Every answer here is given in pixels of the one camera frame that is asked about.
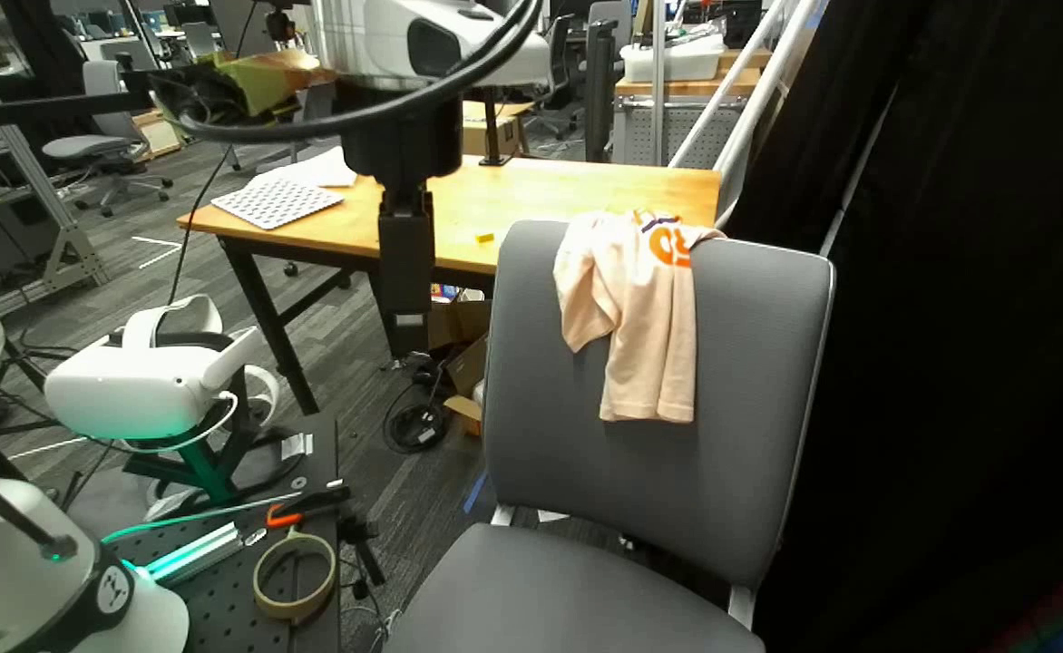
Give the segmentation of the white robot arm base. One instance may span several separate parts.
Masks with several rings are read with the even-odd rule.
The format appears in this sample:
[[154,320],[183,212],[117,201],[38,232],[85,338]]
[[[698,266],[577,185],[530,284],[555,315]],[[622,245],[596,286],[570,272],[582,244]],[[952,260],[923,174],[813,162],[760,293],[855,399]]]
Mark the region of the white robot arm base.
[[0,653],[186,653],[190,634],[175,592],[108,555],[0,454]]

